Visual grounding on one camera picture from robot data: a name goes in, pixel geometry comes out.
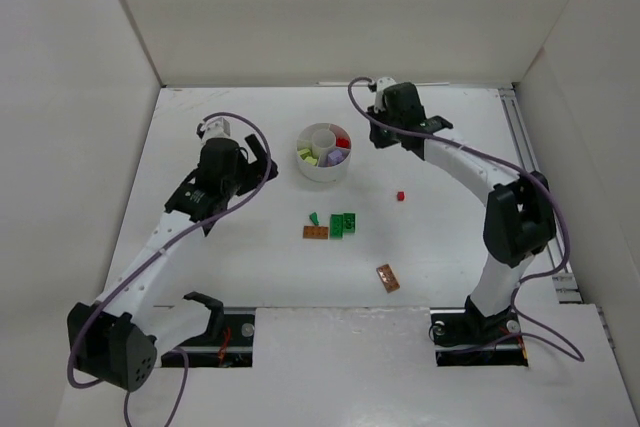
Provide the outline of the yellow and red lego stack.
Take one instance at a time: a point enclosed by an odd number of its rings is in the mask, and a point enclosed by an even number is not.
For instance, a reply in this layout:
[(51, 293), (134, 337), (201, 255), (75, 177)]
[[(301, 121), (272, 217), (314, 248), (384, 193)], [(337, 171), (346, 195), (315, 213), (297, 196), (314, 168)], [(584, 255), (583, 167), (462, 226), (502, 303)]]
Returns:
[(312, 155), (312, 151), (310, 148), (300, 149), (297, 151), (297, 153), (302, 159), (305, 159), (306, 157), (309, 157)]

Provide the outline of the red sloped lego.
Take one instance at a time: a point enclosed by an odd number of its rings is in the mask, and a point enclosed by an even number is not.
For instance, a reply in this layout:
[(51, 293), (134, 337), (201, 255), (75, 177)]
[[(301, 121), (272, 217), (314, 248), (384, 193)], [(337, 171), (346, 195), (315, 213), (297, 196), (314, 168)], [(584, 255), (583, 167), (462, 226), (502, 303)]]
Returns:
[(350, 149), (351, 148), (351, 142), (350, 142), (350, 140), (348, 138), (338, 137), (336, 139), (336, 146), (338, 148)]

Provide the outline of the purple lego brick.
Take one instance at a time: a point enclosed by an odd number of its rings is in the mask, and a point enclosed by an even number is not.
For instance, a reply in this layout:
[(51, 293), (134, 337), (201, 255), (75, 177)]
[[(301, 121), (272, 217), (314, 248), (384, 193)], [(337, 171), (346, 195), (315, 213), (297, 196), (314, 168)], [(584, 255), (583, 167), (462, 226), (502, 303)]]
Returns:
[(333, 167), (344, 162), (349, 156), (349, 151), (344, 149), (334, 149), (326, 156), (326, 166)]

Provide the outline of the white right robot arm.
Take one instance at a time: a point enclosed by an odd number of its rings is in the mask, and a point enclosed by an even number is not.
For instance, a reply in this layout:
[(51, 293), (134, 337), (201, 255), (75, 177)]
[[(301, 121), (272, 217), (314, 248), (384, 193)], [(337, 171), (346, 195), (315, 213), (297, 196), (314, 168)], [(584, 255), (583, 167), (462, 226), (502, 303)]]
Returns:
[(399, 145), (466, 187), (484, 206), (487, 260), (464, 309), (438, 318), (449, 344), (479, 341), (509, 321), (512, 298), (534, 257), (556, 236), (547, 179), (537, 171), (483, 153), (454, 125), (425, 113), (417, 87), (390, 77), (368, 81), (375, 100), (365, 114), (378, 149)]

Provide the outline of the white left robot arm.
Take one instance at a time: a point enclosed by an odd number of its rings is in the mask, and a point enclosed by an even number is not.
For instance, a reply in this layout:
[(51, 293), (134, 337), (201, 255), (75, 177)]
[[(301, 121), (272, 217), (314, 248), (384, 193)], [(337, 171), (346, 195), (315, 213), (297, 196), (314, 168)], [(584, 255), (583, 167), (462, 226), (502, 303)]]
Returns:
[(186, 268), (176, 255), (190, 240), (208, 236), (223, 217), (247, 203), (277, 175), (265, 136), (240, 146), (226, 135), (204, 140), (198, 164), (179, 184), (147, 244), (132, 264), (91, 304), (77, 303), (67, 316), (70, 353), (67, 380), (92, 376), (127, 392), (138, 390), (157, 361), (192, 338), (216, 339), (225, 328), (224, 305), (191, 291), (177, 306), (158, 313), (158, 297)]

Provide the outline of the white round divided container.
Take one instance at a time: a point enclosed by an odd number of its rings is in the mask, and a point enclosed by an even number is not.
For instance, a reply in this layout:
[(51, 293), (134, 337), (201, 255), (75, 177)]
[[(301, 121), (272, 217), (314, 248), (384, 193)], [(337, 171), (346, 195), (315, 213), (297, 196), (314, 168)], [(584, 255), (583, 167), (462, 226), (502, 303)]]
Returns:
[[(348, 138), (351, 142), (348, 158), (341, 164), (333, 167), (326, 166), (326, 156), (334, 149), (343, 149), (336, 146), (338, 137)], [(316, 123), (306, 127), (298, 135), (296, 140), (296, 162), (301, 173), (314, 182), (333, 183), (342, 180), (347, 173), (351, 160), (353, 143), (348, 132), (342, 127), (333, 123)], [(318, 159), (317, 166), (311, 166), (302, 159), (297, 151), (303, 148), (310, 148), (312, 157)]]

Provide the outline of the small green lego piece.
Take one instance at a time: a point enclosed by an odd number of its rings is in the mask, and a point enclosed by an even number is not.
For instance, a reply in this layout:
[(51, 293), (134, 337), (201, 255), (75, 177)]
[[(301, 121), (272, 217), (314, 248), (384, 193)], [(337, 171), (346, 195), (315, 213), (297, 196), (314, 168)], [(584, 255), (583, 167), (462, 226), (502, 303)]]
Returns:
[(319, 217), (318, 214), (316, 212), (312, 212), (309, 215), (310, 221), (314, 226), (319, 226), (320, 225), (320, 221), (319, 221)]

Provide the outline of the brown flat lego brick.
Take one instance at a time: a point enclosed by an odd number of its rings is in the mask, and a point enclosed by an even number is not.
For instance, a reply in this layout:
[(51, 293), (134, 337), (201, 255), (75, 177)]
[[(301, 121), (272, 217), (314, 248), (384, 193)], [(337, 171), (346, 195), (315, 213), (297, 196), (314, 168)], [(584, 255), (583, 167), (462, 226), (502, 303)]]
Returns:
[(325, 226), (314, 226), (314, 225), (304, 226), (303, 238), (326, 240), (329, 238), (329, 228)]

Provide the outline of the green lego brick left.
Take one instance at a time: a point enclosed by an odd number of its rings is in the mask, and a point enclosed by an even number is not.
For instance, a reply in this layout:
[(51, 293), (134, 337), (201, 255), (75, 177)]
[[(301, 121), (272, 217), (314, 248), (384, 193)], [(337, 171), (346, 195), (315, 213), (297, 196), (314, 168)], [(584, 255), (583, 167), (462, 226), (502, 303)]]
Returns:
[(329, 236), (331, 239), (342, 239), (344, 235), (344, 217), (342, 214), (330, 216)]

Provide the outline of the green lego brick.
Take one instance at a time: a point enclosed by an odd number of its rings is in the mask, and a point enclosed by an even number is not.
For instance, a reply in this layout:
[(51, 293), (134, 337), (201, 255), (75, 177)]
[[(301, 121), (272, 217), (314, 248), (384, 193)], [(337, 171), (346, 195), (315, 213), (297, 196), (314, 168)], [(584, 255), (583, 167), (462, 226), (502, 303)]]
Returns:
[(342, 214), (330, 216), (329, 236), (331, 239), (342, 239), (344, 235), (344, 217)]
[(354, 234), (356, 232), (356, 214), (352, 212), (345, 212), (342, 214), (343, 220), (343, 233)]

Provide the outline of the green lego brick right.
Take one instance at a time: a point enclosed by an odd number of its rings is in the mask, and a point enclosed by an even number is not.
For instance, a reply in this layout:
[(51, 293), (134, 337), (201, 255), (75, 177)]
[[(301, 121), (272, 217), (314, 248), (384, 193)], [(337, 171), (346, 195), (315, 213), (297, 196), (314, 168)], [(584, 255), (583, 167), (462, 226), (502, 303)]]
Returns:
[(342, 214), (343, 220), (343, 233), (354, 234), (356, 232), (356, 214), (352, 212), (345, 212)]

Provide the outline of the brown lego brick lower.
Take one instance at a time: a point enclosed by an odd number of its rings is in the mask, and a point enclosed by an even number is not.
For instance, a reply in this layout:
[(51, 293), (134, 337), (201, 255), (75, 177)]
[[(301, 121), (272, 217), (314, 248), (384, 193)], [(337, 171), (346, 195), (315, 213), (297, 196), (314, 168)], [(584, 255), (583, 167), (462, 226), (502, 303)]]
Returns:
[(376, 272), (387, 293), (395, 292), (400, 288), (400, 284), (389, 264), (378, 267)]

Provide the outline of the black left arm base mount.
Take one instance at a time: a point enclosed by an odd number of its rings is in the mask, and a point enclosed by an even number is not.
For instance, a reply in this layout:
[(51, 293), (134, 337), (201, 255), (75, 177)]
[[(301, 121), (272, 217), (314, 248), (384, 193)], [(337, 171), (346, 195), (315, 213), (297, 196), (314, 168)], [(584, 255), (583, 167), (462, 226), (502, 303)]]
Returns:
[(179, 368), (184, 362), (178, 349), (186, 354), (192, 368), (250, 368), (253, 363), (256, 310), (249, 307), (225, 307), (218, 299), (190, 292), (183, 299), (189, 307), (205, 309), (206, 327), (197, 336), (185, 339), (177, 347), (158, 357), (157, 365)]

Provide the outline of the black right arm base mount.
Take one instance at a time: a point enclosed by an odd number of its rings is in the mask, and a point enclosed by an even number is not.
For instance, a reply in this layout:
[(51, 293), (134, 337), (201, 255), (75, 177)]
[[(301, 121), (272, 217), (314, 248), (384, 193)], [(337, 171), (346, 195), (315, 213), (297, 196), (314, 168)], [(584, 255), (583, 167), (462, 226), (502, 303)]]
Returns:
[(428, 335), (438, 367), (528, 366), (517, 315), (483, 317), (473, 306), (432, 308)]

